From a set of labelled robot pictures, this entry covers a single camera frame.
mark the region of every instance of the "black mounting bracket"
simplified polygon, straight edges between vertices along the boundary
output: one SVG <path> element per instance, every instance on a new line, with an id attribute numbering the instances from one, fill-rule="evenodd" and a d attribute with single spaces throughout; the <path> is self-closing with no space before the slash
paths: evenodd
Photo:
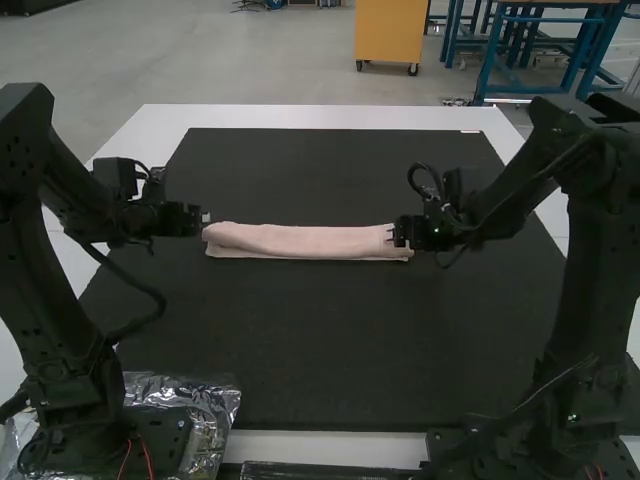
<path id="1" fill-rule="evenodd" d="M 79 454 L 72 443 L 55 444 L 47 440 L 45 432 L 38 430 L 33 442 L 21 455 L 23 468 L 34 472 L 65 472 L 67 475 L 108 474 L 115 478 L 125 463 L 123 473 L 147 475 L 147 459 L 140 441 L 142 439 L 150 453 L 154 474 L 175 474 L 180 467 L 193 426 L 188 410 L 129 407 L 125 408 L 124 415 L 126 422 L 130 424 L 129 438 L 132 445 L 126 463 L 127 444 L 111 458 L 92 460 Z"/>

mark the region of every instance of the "red wire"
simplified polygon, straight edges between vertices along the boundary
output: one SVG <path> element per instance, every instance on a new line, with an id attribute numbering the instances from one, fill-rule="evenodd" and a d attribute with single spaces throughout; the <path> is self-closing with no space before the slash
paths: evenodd
<path id="1" fill-rule="evenodd" d="M 147 449 L 147 444 L 145 443 L 145 441 L 142 439 L 142 437 L 140 435 L 138 435 L 138 438 L 140 438 L 140 445 L 142 445 L 142 450 L 144 451 L 144 456 L 147 459 L 147 469 L 149 471 L 149 480 L 155 480 L 155 476 L 153 475 L 153 465 L 151 464 L 151 454 L 149 453 L 149 450 Z"/>
<path id="2" fill-rule="evenodd" d="M 127 454 L 124 456 L 124 460 L 122 461 L 122 465 L 120 465 L 120 471 L 118 472 L 118 479 L 120 480 L 122 478 L 122 472 L 124 471 L 124 466 L 127 464 L 127 460 L 129 459 L 129 455 L 131 454 L 131 449 L 133 448 L 133 444 L 131 443 L 131 440 L 127 438 L 127 443 L 128 443 L 128 447 L 127 447 Z"/>

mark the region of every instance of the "black foam mat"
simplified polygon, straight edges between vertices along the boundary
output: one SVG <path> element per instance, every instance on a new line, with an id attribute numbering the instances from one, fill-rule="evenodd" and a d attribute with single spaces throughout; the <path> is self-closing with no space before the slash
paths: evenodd
<path id="1" fill-rule="evenodd" d="M 444 171 L 502 162 L 481 133 L 189 130 L 168 199 L 214 220 L 373 225 L 419 213 L 417 160 Z M 409 263 L 220 260 L 193 239 L 110 257 L 164 292 L 164 317 L 123 342 L 126 369 L 210 377 L 243 390 L 237 428 L 423 431 L 497 415 L 529 384 L 550 334 L 564 259 L 532 216 L 515 238 L 436 268 Z M 104 269 L 82 303 L 105 331 L 152 304 Z"/>

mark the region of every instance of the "orange cabinet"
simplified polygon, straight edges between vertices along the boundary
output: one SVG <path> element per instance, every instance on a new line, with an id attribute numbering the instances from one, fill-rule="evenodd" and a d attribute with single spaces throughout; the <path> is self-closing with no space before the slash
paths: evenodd
<path id="1" fill-rule="evenodd" d="M 355 58 L 417 65 L 429 0 L 357 0 Z"/>

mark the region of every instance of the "pink towel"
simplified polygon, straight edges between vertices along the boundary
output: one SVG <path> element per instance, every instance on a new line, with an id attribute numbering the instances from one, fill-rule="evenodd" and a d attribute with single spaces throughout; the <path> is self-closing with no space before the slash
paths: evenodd
<path id="1" fill-rule="evenodd" d="M 217 258 L 301 260 L 400 260 L 413 256 L 396 248 L 393 224 L 373 227 L 283 227 L 214 223 L 202 230 L 206 254 Z"/>

